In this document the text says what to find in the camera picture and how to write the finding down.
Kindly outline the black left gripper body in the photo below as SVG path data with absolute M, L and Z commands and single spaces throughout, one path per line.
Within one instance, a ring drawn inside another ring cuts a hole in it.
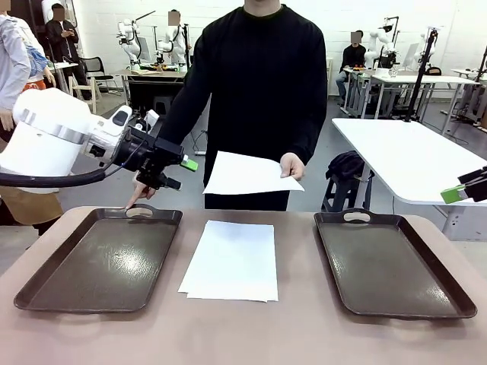
M 168 166 L 168 141 L 129 127 L 123 138 L 123 163 L 126 170 L 135 172 L 154 165 L 160 171 Z

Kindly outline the white A4 paper sheet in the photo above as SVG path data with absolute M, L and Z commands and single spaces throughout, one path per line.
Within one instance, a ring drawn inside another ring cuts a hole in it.
M 219 151 L 205 186 L 205 195 L 249 195 L 264 192 L 300 191 L 293 177 L 282 177 L 281 165 L 273 160 Z

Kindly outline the white A4 paper stack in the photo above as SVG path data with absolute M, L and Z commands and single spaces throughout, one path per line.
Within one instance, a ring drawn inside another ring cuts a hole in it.
M 274 227 L 208 221 L 178 291 L 189 299 L 277 302 Z

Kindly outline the person's right forearm black sleeve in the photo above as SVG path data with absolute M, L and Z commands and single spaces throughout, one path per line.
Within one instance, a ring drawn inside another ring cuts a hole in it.
M 174 100 L 167 118 L 162 122 L 158 137 L 181 145 L 185 137 L 192 131 L 200 114 L 201 109 L 198 103 L 193 102 L 191 97 L 181 92 Z

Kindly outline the person's left forearm black sleeve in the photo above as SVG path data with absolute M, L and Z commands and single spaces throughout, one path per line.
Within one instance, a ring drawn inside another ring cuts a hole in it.
M 326 103 L 312 103 L 300 111 L 292 123 L 288 152 L 296 154 L 304 165 L 314 155 L 326 119 L 326 109 Z

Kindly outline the person's right hand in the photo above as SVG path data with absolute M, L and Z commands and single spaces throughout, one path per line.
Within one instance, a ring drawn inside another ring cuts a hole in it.
M 155 193 L 155 189 L 136 180 L 134 182 L 134 192 L 126 204 L 126 209 L 130 209 L 139 199 L 151 199 Z

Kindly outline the person's left hand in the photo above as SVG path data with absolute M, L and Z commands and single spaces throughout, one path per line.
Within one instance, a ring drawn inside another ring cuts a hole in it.
M 281 178 L 292 177 L 296 181 L 301 181 L 305 174 L 305 165 L 294 153 L 286 153 L 280 160 L 282 168 Z

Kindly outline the grey plastic stool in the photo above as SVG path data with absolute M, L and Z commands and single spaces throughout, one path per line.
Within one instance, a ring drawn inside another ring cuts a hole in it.
M 174 97 L 167 95 L 158 95 L 153 99 L 153 110 L 162 120 L 167 118 Z

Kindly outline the large white table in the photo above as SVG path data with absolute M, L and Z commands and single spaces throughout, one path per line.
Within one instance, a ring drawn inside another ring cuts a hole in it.
M 418 122 L 334 118 L 332 124 L 362 158 L 364 171 L 374 172 L 395 199 L 442 213 L 450 240 L 487 242 L 487 201 L 448 205 L 441 197 L 487 160 Z

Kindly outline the wooden background work table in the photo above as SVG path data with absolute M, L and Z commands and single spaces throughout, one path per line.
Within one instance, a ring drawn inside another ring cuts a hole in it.
M 153 99 L 158 95 L 175 96 L 183 87 L 184 71 L 116 71 L 121 78 L 126 105 L 135 113 L 144 116 L 153 110 Z

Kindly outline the white wooden stool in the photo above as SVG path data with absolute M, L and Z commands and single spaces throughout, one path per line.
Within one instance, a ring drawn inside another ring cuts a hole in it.
M 91 99 L 85 100 L 83 97 L 82 92 L 89 91 L 91 93 Z M 68 93 L 73 96 L 77 97 L 78 99 L 83 99 L 83 101 L 92 108 L 92 110 L 96 109 L 97 101 L 99 100 L 99 88 L 97 86 L 97 82 L 92 80 L 91 78 L 88 79 L 88 85 L 80 85 L 74 76 L 68 77 Z

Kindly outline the dark brown plastic tray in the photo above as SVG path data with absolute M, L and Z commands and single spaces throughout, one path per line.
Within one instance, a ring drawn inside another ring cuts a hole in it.
M 477 307 L 404 218 L 353 208 L 314 215 L 343 306 L 356 315 L 470 319 Z
M 18 309 L 134 313 L 151 299 L 182 211 L 95 208 L 14 298 Z

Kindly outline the black mesh office chair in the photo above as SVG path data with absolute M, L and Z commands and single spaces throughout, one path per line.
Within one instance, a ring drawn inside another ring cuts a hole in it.
M 96 81 L 101 93 L 108 94 L 110 92 L 109 83 L 115 85 L 115 90 L 118 89 L 114 77 L 105 72 L 101 57 L 80 58 L 80 61 L 84 66 L 87 79 L 89 81 Z

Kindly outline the white background desk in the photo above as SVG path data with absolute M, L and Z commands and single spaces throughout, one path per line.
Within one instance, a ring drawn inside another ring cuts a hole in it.
M 434 86 L 436 84 L 447 84 L 450 86 L 451 84 L 455 84 L 456 88 L 454 89 L 454 95 L 450 102 L 450 109 L 446 114 L 444 124 L 441 130 L 441 135 L 445 135 L 448 128 L 450 127 L 450 120 L 452 116 L 452 112 L 454 109 L 454 105 L 457 101 L 457 98 L 460 95 L 460 90 L 465 85 L 473 85 L 479 86 L 480 83 L 476 81 L 472 81 L 467 78 L 461 78 L 456 76 L 421 76 L 421 75 L 398 75 L 395 77 L 386 76 L 386 75 L 372 75 L 371 80 L 369 82 L 370 85 L 372 84 L 380 84 L 380 91 L 379 97 L 377 101 L 377 107 L 374 114 L 374 119 L 379 118 L 380 113 L 380 106 L 382 103 L 384 91 L 386 90 L 387 85 L 391 85 L 389 90 L 396 90 L 400 85 L 406 85 L 407 87 L 413 86 L 413 93 L 410 99 L 410 106 L 414 108 L 415 100 L 419 94 L 419 91 L 422 89 L 426 90 L 428 93 L 434 93 Z

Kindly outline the black step stool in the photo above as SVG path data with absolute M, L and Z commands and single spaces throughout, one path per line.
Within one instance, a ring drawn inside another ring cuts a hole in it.
M 340 179 L 335 174 L 326 174 L 328 186 L 321 205 L 321 211 L 340 212 L 345 209 L 345 203 L 348 202 L 347 209 L 355 206 L 359 181 L 357 176 L 348 179 Z

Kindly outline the black tripod stand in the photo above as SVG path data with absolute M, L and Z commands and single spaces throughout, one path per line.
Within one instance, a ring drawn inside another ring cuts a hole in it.
M 418 76 L 416 78 L 416 82 L 414 84 L 414 88 L 412 90 L 412 96 L 410 98 L 409 107 L 405 116 L 405 122 L 411 122 L 412 114 L 415 109 L 415 102 L 418 98 L 419 91 L 422 84 L 422 78 L 425 74 L 426 65 L 428 64 L 428 60 L 430 59 L 431 49 L 436 44 L 438 39 L 438 32 L 441 30 L 440 27 L 428 26 L 427 38 L 425 43 L 425 49 L 423 52 L 423 56 L 420 58 L 420 65 Z

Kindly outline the background person in white shirt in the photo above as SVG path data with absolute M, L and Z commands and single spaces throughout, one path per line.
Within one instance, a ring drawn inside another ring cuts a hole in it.
M 189 38 L 188 25 L 181 23 L 180 12 L 173 9 L 168 12 L 168 27 L 166 41 L 172 43 L 170 61 L 178 66 L 179 71 L 186 72 L 189 68 Z

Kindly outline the person in black sweater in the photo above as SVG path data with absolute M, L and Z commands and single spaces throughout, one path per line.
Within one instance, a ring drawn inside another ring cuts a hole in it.
M 244 0 L 203 30 L 193 56 L 178 95 L 209 112 L 205 176 L 219 151 L 280 164 L 298 113 L 326 103 L 323 33 L 281 0 Z

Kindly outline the white monitor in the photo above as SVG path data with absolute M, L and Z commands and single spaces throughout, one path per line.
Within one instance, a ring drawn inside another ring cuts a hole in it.
M 417 69 L 418 61 L 416 60 L 415 54 L 418 47 L 418 43 L 413 43 L 410 45 L 402 64 L 402 67 L 404 67 L 405 70 L 415 71 Z

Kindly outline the standing man in black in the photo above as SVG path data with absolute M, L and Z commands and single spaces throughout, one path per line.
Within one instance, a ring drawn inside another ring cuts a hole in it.
M 66 75 L 73 75 L 80 86 L 88 86 L 83 62 L 76 49 L 79 43 L 77 31 L 73 24 L 65 18 L 65 8 L 59 3 L 51 6 L 53 19 L 46 23 L 46 33 L 57 62 L 77 63 L 71 70 L 65 70 Z

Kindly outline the person with orange shorts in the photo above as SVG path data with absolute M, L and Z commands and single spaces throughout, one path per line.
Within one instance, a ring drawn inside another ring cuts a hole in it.
M 14 17 L 16 21 L 16 29 L 21 35 L 24 45 L 27 50 L 27 55 L 30 61 L 30 77 L 24 87 L 25 90 L 37 89 L 45 90 L 46 79 L 53 87 L 56 86 L 56 79 L 49 69 L 49 60 L 47 59 L 43 47 L 34 36 L 30 26 L 26 21 L 19 17 Z

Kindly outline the person with beige apron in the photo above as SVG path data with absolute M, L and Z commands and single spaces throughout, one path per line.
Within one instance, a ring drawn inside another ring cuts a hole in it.
M 11 0 L 0 0 L 0 150 L 10 141 L 15 128 L 12 108 L 30 76 L 30 61 L 14 18 L 8 15 Z M 54 194 L 35 194 L 0 186 L 0 199 L 13 219 L 32 226 L 43 235 L 62 216 Z

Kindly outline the seated man in black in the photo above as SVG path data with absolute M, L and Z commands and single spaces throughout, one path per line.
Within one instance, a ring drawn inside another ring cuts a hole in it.
M 363 67 L 365 64 L 364 55 L 366 53 L 366 48 L 361 44 L 363 36 L 364 32 L 362 30 L 351 32 L 351 44 L 347 46 L 342 53 L 342 64 L 336 79 L 336 86 L 338 87 L 340 97 L 340 106 L 345 105 L 345 83 L 348 80 L 348 75 L 345 72 L 345 69 L 354 68 L 355 66 Z

